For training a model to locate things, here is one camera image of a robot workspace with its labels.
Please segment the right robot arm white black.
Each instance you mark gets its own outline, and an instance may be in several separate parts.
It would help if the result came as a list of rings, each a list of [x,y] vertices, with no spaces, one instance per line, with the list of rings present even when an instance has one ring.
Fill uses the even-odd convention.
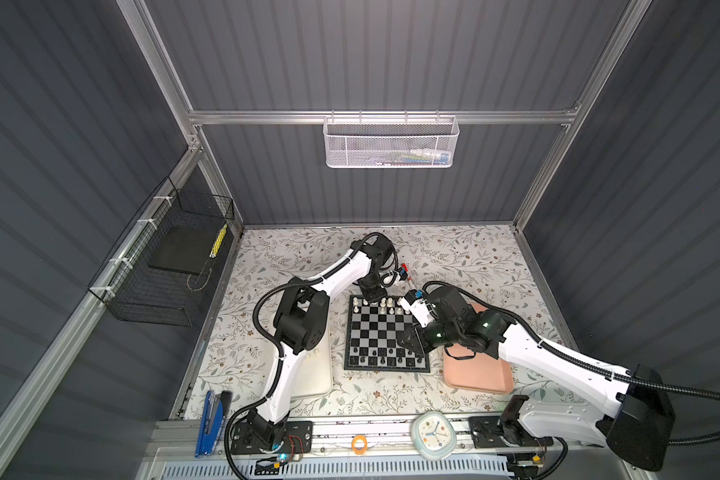
[[[426,355],[458,344],[530,369],[584,399],[580,406],[564,406],[513,396],[499,422],[511,444],[525,437],[576,440],[607,447],[631,465],[656,472],[670,446],[720,441],[720,430],[672,437],[676,415],[670,399],[720,402],[719,392],[666,384],[643,365],[629,370],[588,357],[540,336],[518,314],[447,282],[427,282],[406,293],[400,305],[414,317],[398,341],[401,347]]]

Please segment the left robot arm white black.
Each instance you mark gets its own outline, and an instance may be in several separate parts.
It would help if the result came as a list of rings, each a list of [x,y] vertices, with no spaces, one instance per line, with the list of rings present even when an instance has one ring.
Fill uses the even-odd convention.
[[[293,277],[257,301],[253,326],[274,345],[275,359],[262,397],[235,411],[225,426],[224,453],[237,478],[246,475],[233,457],[233,427],[242,424],[273,452],[286,440],[296,375],[307,353],[326,334],[331,299],[356,285],[367,300],[379,300],[401,280],[400,271],[393,242],[381,232],[371,232],[353,241],[325,270],[307,279]]]

